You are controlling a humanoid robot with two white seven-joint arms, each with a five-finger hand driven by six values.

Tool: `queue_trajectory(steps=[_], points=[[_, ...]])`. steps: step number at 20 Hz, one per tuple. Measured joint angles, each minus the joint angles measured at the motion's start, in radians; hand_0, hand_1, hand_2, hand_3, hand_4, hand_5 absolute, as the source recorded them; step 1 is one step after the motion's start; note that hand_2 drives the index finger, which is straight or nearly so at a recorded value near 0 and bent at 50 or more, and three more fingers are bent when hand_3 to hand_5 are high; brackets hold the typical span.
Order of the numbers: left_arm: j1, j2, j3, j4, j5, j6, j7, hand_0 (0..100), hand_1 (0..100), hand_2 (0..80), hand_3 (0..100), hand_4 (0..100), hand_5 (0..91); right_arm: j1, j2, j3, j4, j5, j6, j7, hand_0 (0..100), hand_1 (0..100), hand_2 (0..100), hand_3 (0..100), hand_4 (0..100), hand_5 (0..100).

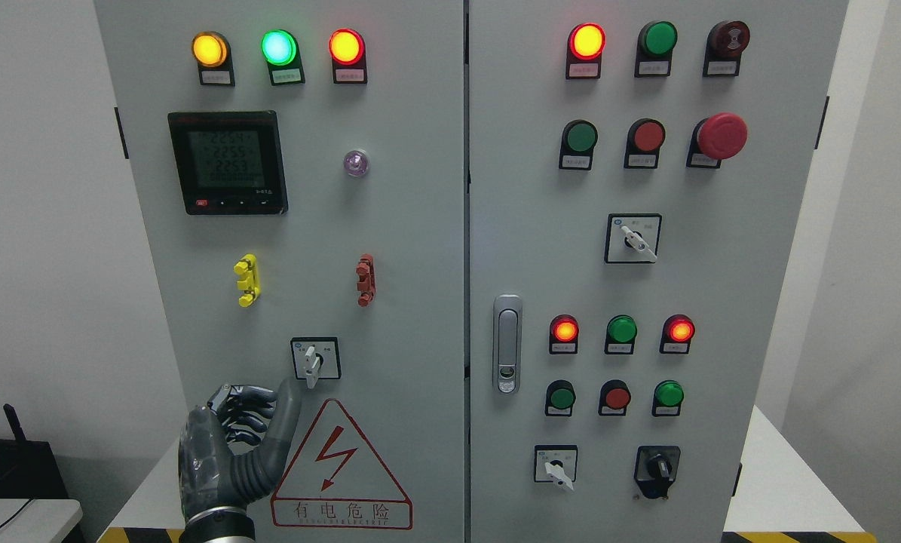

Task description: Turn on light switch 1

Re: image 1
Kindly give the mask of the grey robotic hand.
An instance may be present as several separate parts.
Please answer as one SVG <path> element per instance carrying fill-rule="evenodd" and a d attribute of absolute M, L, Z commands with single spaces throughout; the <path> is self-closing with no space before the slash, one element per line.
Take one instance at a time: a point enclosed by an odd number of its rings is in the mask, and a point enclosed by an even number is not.
<path fill-rule="evenodd" d="M 245 509 L 268 497 L 283 474 L 305 386 L 293 376 L 278 391 L 220 385 L 189 414 L 179 444 L 182 515 Z"/>

